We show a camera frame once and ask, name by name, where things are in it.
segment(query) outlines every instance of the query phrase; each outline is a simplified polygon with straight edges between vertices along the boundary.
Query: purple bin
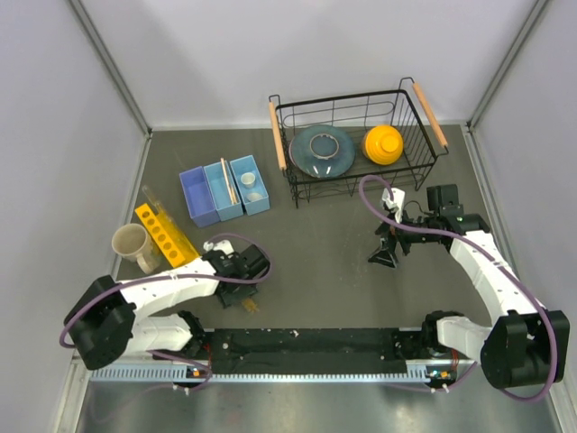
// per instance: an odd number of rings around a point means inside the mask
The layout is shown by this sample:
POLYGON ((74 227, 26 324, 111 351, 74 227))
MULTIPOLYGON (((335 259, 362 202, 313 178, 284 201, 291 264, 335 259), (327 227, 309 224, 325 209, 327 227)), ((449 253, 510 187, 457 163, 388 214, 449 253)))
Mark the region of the purple bin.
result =
POLYGON ((206 227, 220 221, 215 202, 208 188, 202 167, 180 173, 180 183, 187 201, 188 213, 198 227, 206 227))

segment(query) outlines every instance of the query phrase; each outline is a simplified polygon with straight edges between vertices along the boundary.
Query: black wire dish rack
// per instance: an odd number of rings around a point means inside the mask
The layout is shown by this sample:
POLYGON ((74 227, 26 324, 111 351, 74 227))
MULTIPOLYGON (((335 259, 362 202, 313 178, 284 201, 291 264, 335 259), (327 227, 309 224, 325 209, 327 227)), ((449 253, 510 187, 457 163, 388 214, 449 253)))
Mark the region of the black wire dish rack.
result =
POLYGON ((279 95, 269 97, 270 121, 277 148, 279 167, 288 180, 292 198, 299 200, 349 194, 358 189, 367 174, 381 176, 394 186, 415 185, 418 190, 425 182, 437 158, 449 151, 447 141, 420 86, 411 77, 400 80, 396 90, 382 90, 356 95, 326 97, 281 104, 279 95), (438 142, 444 151, 435 152, 417 109, 403 88, 410 81, 438 142), (318 179, 299 169, 291 160, 292 139, 314 124, 329 124, 346 131, 353 139, 356 157, 353 166, 343 175, 318 179), (394 164, 378 165, 362 153, 364 135, 374 126, 394 126, 403 137, 403 153, 394 164))

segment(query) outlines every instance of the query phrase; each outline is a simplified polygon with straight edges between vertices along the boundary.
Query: wall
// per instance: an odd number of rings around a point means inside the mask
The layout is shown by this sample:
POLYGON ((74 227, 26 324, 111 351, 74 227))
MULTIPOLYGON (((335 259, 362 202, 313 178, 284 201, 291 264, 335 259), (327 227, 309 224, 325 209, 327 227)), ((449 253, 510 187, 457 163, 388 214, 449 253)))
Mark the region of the wall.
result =
POLYGON ((109 272, 142 150, 64 1, 0 4, 0 430, 48 431, 62 319, 109 272))
MULTIPOLYGON (((577 323, 577 3, 556 0, 479 126, 521 277, 577 323)), ((577 333, 568 366, 577 374, 577 333)))
POLYGON ((84 0, 148 122, 269 124, 267 98, 396 88, 467 119, 534 0, 84 0))

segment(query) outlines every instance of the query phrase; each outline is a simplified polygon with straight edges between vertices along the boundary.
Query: blue container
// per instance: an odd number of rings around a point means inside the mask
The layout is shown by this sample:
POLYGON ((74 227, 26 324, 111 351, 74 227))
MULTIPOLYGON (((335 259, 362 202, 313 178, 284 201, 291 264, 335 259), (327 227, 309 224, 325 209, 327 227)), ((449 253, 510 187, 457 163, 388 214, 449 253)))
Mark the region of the blue container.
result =
POLYGON ((238 189, 241 192, 241 197, 243 198, 244 208, 246 209, 246 215, 254 215, 263 210, 270 209, 269 193, 267 189, 264 188, 264 182, 262 181, 261 173, 259 168, 256 166, 256 161, 252 155, 239 158, 238 160, 231 161, 231 168, 233 169, 234 181, 238 185, 238 189), (247 189, 241 182, 241 176, 244 173, 254 174, 256 180, 254 182, 254 187, 247 189), (250 201, 248 199, 251 193, 261 194, 262 198, 256 201, 250 201))
MULTIPOLYGON (((238 191, 234 185, 233 176, 231 175, 228 163, 225 164, 225 167, 228 174, 228 181, 231 187, 234 188, 236 198, 238 198, 238 191)), ((226 187, 226 180, 224 180, 223 165, 220 162, 217 162, 205 166, 205 175, 220 220, 226 221, 241 216, 243 214, 243 205, 240 202, 233 205, 231 196, 228 194, 228 188, 226 187)))
POLYGON ((220 221, 202 167, 184 171, 179 176, 188 213, 195 224, 198 227, 206 227, 220 221))

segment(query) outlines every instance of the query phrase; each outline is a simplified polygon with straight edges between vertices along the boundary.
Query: yellow bowl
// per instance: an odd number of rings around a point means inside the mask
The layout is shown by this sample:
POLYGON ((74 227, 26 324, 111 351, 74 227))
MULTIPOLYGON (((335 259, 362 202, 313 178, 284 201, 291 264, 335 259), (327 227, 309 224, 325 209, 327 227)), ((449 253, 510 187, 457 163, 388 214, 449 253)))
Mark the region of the yellow bowl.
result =
POLYGON ((379 165, 390 165, 403 153, 403 137, 387 124, 375 126, 362 140, 364 156, 379 165))

